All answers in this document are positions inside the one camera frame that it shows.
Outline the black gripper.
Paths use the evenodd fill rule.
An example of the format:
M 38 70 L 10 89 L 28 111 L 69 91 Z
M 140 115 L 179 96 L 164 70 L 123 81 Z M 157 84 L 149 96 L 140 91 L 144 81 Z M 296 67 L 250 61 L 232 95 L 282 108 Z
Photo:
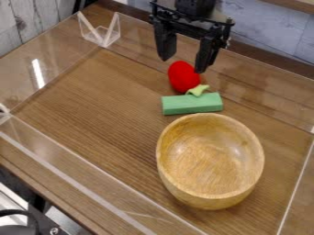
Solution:
M 199 39 L 195 73 L 204 73 L 229 39 L 232 18 L 216 9 L 216 0 L 151 0 L 149 6 L 159 58 L 165 61 L 176 53 L 176 33 Z

